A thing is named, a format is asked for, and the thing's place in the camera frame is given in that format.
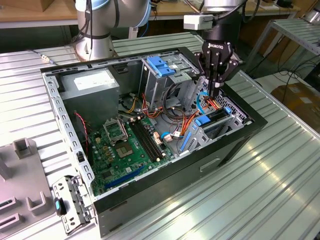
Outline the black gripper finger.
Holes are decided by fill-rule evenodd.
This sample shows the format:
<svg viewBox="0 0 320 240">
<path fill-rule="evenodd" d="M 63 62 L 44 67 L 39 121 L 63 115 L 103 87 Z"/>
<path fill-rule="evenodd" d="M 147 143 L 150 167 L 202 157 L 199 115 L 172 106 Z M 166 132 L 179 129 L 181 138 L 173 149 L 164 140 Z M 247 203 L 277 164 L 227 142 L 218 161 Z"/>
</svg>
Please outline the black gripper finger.
<svg viewBox="0 0 320 240">
<path fill-rule="evenodd" d="M 218 68 L 215 80 L 215 96 L 217 97 L 225 82 L 231 80 L 240 70 L 240 58 L 234 53 L 228 61 Z"/>
<path fill-rule="evenodd" d="M 207 50 L 205 52 L 196 52 L 194 56 L 198 62 L 198 67 L 201 75 L 208 80 L 207 93 L 210 97 L 215 97 L 215 80 L 216 80 L 216 66 L 212 60 L 212 52 Z"/>
</svg>

